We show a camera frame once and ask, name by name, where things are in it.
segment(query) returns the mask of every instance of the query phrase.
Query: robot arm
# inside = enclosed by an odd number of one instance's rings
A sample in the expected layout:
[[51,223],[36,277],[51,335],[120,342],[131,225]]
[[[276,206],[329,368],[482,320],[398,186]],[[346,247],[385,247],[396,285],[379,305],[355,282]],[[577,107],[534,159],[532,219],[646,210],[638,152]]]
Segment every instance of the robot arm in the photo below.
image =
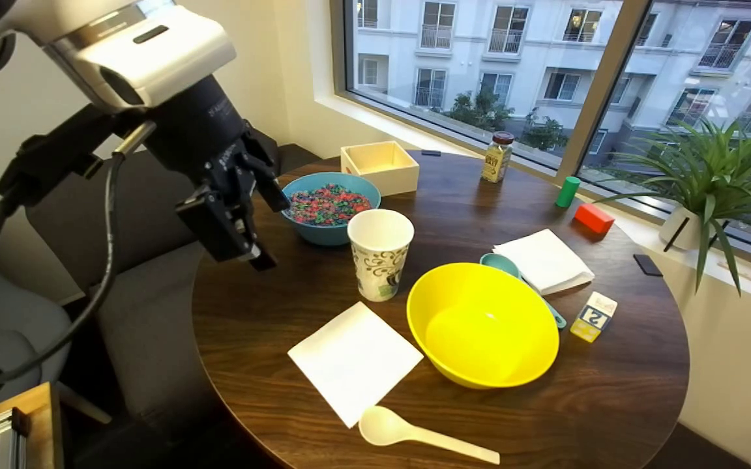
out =
[[28,189],[20,203],[36,203],[67,173],[88,168],[104,139],[148,125],[144,146],[196,186],[178,206],[191,232],[216,260],[268,266],[251,195],[257,190],[273,211],[287,200],[270,156],[210,79],[235,57],[216,22],[171,0],[0,0],[0,69],[12,32],[31,38],[91,105],[54,133],[25,140],[0,193]]

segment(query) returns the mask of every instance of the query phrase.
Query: small cardboard box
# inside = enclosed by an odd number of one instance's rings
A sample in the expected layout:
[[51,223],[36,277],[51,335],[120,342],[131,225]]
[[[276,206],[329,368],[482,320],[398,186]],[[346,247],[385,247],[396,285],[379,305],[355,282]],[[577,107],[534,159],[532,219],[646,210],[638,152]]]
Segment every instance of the small cardboard box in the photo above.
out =
[[396,144],[341,146],[341,173],[370,181],[381,195],[415,193],[419,164]]

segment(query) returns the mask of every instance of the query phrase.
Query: windowsill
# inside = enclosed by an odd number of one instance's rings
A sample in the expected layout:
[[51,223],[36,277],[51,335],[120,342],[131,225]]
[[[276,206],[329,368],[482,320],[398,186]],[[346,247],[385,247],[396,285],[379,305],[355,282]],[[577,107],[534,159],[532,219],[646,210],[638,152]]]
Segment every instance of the windowsill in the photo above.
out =
[[521,64],[521,56],[519,52],[486,52],[480,60],[482,64],[517,66],[517,64]]
[[[429,150],[429,152],[444,152],[444,154],[463,154],[463,156],[480,156],[478,150],[467,146],[467,144],[456,144],[456,140],[449,140],[449,139],[441,139],[441,135],[432,135],[422,127],[415,127],[405,121],[396,121],[396,117],[389,117],[379,111],[370,111],[355,99],[346,99],[346,96],[340,96],[340,94],[320,94],[316,96],[316,103],[320,107],[329,107],[350,121],[358,121],[379,133],[385,133],[389,139],[410,146],[410,150]],[[529,173],[551,181],[551,173],[539,170],[536,164],[532,163],[517,163],[519,168],[526,168]],[[642,247],[646,251],[662,251],[662,242],[658,239],[658,223],[650,223],[645,216],[637,216],[625,210],[617,210],[617,206],[602,206],[608,213],[615,216],[615,225],[634,239],[638,242]],[[667,251],[665,254],[667,260],[676,260],[686,268],[693,268],[695,259],[692,254],[677,254],[677,251]],[[737,272],[741,272],[741,289],[745,294],[751,294],[751,260],[745,259],[737,259]],[[731,285],[732,286],[732,279],[724,268],[724,260],[723,255],[711,254],[710,260],[707,260],[707,275],[705,277],[711,277],[723,285]]]
[[573,99],[539,99],[542,107],[582,107],[582,103]]
[[732,70],[731,70],[731,69],[693,66],[693,69],[688,70],[688,77],[695,77],[695,79],[728,79],[728,77],[732,77]]
[[416,57],[424,57],[424,60],[450,60],[454,52],[450,52],[450,49],[427,49],[427,47],[419,47],[419,49],[416,49]]

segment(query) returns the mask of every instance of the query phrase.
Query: plant pot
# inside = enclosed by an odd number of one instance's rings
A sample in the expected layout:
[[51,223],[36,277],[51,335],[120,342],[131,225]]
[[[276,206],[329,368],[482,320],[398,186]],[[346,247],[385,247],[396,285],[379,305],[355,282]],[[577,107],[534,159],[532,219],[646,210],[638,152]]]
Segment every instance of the plant pot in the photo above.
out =
[[699,247],[699,216],[686,211],[684,206],[669,211],[669,216],[659,226],[659,239],[665,251],[695,251]]

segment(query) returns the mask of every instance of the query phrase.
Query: white plastic spoon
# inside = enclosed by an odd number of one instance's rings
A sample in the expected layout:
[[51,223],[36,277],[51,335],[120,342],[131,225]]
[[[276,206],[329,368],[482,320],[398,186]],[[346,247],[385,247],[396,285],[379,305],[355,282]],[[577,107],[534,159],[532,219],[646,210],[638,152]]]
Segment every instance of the white plastic spoon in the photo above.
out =
[[394,445],[401,440],[416,440],[416,444],[427,444],[427,445],[437,445],[454,454],[463,454],[488,464],[501,464],[501,454],[482,449],[482,445],[473,445],[467,440],[456,440],[441,434],[429,434],[424,428],[410,426],[406,421],[401,421],[396,411],[385,410],[385,406],[373,406],[367,410],[359,423],[358,423],[359,435],[370,444],[370,445]]

